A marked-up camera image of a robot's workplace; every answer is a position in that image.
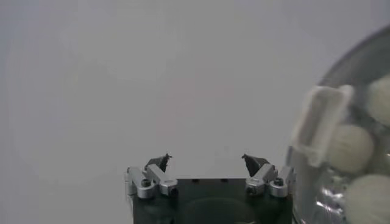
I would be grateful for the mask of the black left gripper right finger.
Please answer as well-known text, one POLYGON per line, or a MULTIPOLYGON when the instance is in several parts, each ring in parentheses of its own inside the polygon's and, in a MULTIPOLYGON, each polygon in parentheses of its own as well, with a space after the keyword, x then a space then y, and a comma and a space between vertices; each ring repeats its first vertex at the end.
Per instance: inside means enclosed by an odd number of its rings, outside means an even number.
POLYGON ((293 167, 283 166, 281 170, 265 158, 244 154, 249 178, 246 178, 246 194, 260 196, 268 192, 277 198, 286 198, 292 194, 296 182, 296 173, 293 167))

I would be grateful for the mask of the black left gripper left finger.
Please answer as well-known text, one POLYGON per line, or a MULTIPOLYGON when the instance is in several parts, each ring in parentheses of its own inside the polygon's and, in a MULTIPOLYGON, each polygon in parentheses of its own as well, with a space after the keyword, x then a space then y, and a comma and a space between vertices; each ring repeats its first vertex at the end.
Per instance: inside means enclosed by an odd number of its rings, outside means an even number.
POLYGON ((144 200, 154 198, 157 193, 166 197, 176 197, 179 194, 178 180, 166 174, 171 158, 172 156, 167 153, 150 159, 143 169, 128 167, 124 174, 126 195, 135 195, 144 200))

